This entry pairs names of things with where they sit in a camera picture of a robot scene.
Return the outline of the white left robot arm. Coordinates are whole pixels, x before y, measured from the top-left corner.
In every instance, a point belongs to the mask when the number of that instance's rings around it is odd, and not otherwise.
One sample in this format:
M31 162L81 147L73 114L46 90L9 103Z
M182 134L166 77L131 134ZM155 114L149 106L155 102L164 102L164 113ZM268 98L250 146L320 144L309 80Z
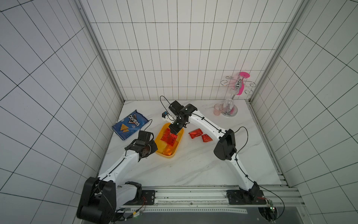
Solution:
M150 203L137 182L124 182L124 177L142 159L152 155L158 147L151 132L139 131L137 139L125 147L124 154L98 177L88 178L83 186L76 217L94 224L110 224L135 217L136 209L125 217L125 205L140 209Z

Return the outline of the red tea bag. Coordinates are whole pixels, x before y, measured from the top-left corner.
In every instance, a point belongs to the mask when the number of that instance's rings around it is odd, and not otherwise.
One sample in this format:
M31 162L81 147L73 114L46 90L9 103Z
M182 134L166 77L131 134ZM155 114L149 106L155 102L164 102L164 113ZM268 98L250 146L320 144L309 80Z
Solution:
M203 135L203 132L200 128L196 129L196 130L193 130L189 133L190 137L192 139L196 138L196 137L199 137L199 136L202 136Z
M207 134L203 134L201 137L202 137L202 141L205 143L213 141L213 139Z
M176 140L178 138L178 135L171 133L171 130L169 128L167 128L162 137L161 137L161 141L165 142L167 145L169 146L174 146Z

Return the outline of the orange tea bag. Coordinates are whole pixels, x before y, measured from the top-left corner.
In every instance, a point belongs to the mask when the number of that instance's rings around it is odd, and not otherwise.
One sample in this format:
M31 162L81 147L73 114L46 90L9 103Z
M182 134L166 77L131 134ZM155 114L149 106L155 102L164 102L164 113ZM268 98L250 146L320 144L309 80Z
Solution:
M175 146L167 146L162 154L165 156L172 156L175 152L175 149Z

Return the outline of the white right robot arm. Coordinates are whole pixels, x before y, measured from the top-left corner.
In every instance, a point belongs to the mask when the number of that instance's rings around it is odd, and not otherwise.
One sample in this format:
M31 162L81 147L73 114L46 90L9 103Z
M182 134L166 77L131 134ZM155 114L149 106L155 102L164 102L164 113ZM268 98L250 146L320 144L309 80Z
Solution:
M254 204L257 202L258 197L261 197L263 193L257 182L248 175L239 159L235 131L217 126L192 104L183 106L178 101L174 101L169 105L169 110L172 114L165 111L162 113L162 118L170 123L169 129L172 134L178 135L187 124L193 124L216 142L213 150L214 155L221 161L226 161L237 176L239 189L228 194L233 196L234 203Z

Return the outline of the yellow plastic storage box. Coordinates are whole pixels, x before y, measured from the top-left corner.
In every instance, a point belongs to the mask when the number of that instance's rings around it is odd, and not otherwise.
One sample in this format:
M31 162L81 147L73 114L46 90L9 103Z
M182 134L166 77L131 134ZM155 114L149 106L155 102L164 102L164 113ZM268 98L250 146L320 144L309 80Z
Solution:
M173 158L177 152L181 139L184 135L184 130L179 131L177 135L172 134L169 128L170 123L166 123L161 131L159 132L155 143L157 145L158 150L155 152L156 154L165 157L165 158Z

